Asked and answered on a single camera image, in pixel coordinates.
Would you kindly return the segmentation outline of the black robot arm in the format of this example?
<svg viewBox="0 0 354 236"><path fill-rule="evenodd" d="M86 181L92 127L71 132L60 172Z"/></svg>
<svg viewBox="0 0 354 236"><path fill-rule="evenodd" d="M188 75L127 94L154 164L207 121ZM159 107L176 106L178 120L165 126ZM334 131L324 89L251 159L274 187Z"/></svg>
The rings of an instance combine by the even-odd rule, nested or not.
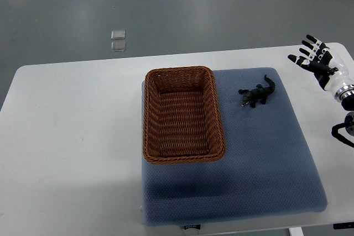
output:
<svg viewBox="0 0 354 236"><path fill-rule="evenodd" d="M341 102L344 110L349 111L346 114L344 122L334 125L331 130L331 135L336 138L338 141L342 142L345 145L348 145L353 148L353 142L345 138L342 134L340 134L339 130L345 128L345 131L353 136L353 94L344 98Z"/></svg>

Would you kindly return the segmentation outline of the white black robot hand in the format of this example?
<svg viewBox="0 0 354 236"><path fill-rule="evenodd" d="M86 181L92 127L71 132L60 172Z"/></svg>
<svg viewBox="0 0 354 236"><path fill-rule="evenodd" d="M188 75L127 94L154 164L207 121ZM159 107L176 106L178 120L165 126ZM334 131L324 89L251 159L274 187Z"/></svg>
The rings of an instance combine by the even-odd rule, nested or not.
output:
<svg viewBox="0 0 354 236"><path fill-rule="evenodd" d="M349 76L349 70L337 52L329 48L319 39L307 35L307 41L303 40L303 48L300 55L288 55L288 59L301 67L312 72L320 87L330 92L334 99L346 110L351 110L353 104L353 79Z"/></svg>

